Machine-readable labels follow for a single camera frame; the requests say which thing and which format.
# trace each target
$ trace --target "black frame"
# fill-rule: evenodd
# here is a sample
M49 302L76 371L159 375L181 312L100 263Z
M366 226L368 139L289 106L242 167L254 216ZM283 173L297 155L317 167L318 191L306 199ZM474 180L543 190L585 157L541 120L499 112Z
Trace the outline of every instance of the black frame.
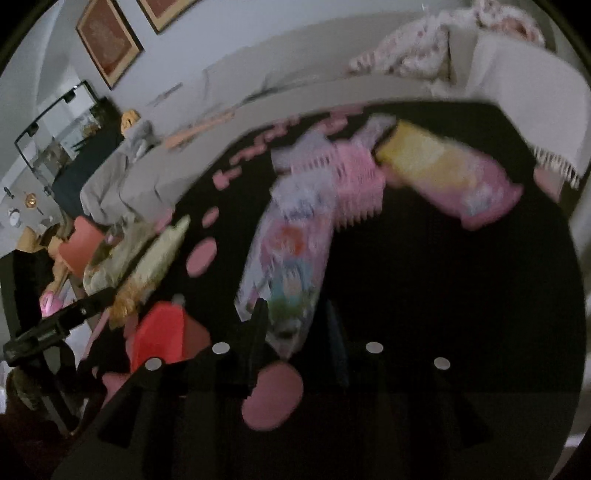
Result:
M35 175L35 178L38 178L37 175L36 175L36 173L35 173L35 167L33 167L29 163L29 161L27 160L27 157L25 156L25 154L21 150L21 147L19 147L18 143L25 137L25 135L29 135L29 137L32 138L35 133L33 133L31 135L30 132L35 128L36 125L38 125L37 122L39 120L41 120L45 116L45 114L47 112L49 112L52 108L54 108L58 103L60 103L62 100L65 100L65 98L67 98L70 94L72 94L73 92L75 92L75 90L78 90L78 88L80 88L82 86L86 88L86 90L88 91L88 93L90 93L90 96L92 97L92 99L93 99L93 101L94 101L94 103L96 105L99 102L99 99L96 96L95 91L90 86L90 83L88 83L86 80L83 80L78 85L76 85L74 88L72 88L72 89L68 90L66 93L64 93L55 102L53 102L49 107L47 107L45 110L43 110L42 113L37 118L35 118L35 120L33 120L29 125L27 125L26 129L23 130L23 132L14 141L14 146L18 150L18 153L20 154L20 156L22 157L22 159L27 164L27 167L29 168L29 170L31 170L31 172L33 173L33 175ZM48 187L45 186L45 185L44 185L44 187L45 187L44 190L47 193Z

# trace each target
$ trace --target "white wall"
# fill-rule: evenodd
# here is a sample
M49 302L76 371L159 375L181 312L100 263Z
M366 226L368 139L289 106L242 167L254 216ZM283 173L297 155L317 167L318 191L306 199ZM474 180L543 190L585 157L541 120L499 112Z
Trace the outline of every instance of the white wall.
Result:
M61 10L47 48L40 96L58 85L59 73L69 61L99 96L109 95L121 109L143 105L223 56L288 30L336 17L422 9L420 0L202 0L156 35L136 0L119 0L145 51L110 92L75 31L85 3L66 0ZM468 1L424 3L438 10L465 6Z
M16 137L36 117L35 101L44 45L59 13L54 5L33 26L0 76L0 178L18 158Z

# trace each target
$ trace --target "clothing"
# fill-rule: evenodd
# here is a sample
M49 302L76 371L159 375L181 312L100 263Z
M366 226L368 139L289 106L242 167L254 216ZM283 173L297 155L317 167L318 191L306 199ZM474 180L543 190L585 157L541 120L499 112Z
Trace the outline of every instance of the clothing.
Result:
M535 20L523 10L496 0L475 0L471 8L444 10L403 25L375 50L349 62L356 73L394 73L402 77L433 80L449 76L449 27L484 28L540 47L544 36Z

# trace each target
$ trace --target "black table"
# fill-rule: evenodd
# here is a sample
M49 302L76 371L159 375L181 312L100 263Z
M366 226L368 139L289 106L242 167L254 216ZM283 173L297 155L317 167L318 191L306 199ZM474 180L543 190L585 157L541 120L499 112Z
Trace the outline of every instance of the black table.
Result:
M238 429L229 455L234 478L422 479L445 472L454 480L548 478L577 407L586 344L582 282L567 222L533 182L535 160L498 108L371 105L331 140L349 138L377 112L493 156L512 181L525 186L524 195L499 222L467 232L413 190L387 188L381 215L337 233L323 295L340 312L349 340L384 345L389 402L404 397L407 411L361 430L353 426L359 425L355 402L324 388L331 381L326 329L315 321L292 361L304 379L302 404L273 432ZM293 144L326 115L303 118L271 148ZM229 169L230 157L263 130L231 145L177 205L175 221L187 214L193 221L178 259L146 306L183 294L187 311L209 329L213 342L239 322L234 296L275 174L266 153L243 162L242 175L227 190L216 190L212 175ZM220 218L203 229L201 218L212 206L219 207ZM190 279L186 258L208 236L216 239L217 257L203 276ZM463 394L491 440L449 450L441 467L435 465L435 437L392 440L393 450L380 456L374 448L384 444L377 447L375 437L366 441L363 435L375 428L392 439L399 425L384 427L392 419L428 423L425 375L440 356L451 362L442 373L445 382Z

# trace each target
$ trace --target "framed picture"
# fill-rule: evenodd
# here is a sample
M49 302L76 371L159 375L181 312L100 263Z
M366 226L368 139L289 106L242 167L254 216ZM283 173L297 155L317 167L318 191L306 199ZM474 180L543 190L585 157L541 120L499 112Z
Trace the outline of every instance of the framed picture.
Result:
M144 50L115 0L91 0L76 30L111 90Z
M159 34L199 0L138 0L154 31Z

